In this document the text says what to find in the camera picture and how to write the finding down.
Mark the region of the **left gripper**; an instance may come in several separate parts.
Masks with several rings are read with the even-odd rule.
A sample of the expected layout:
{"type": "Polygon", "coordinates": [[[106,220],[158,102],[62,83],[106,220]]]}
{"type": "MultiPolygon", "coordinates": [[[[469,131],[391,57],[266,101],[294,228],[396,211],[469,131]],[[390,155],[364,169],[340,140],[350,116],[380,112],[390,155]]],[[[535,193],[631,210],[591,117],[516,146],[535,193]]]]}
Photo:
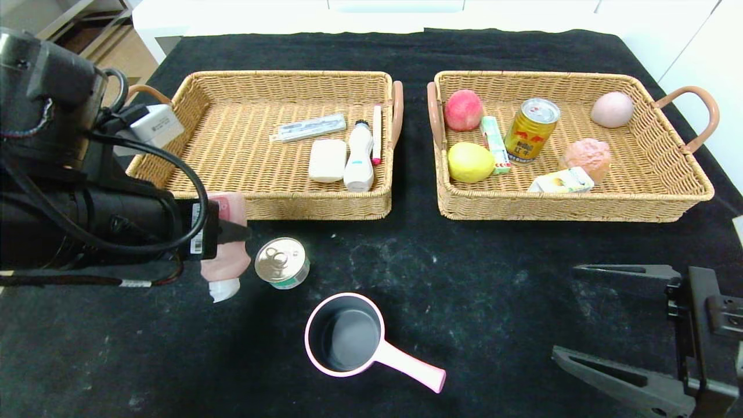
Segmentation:
{"type": "Polygon", "coordinates": [[[217,256],[218,245],[246,242],[252,237],[247,225],[219,219],[219,205],[208,201],[206,209],[198,199],[174,199],[157,213],[152,233],[164,242],[181,238],[197,225],[205,211],[204,222],[199,232],[175,249],[183,260],[211,260],[217,256]]]}

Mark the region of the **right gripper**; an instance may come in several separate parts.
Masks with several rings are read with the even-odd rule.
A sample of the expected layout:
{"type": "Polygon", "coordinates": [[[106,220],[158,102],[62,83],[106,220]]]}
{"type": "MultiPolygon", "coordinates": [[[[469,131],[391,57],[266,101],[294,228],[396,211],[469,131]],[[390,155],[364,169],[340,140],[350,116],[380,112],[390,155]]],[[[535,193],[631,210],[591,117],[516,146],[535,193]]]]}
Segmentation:
{"type": "Polygon", "coordinates": [[[645,417],[732,417],[741,402],[741,297],[725,296],[711,268],[580,264],[579,278],[626,286],[665,286],[675,326],[677,378],[554,345],[551,358],[571,374],[645,417]]]}

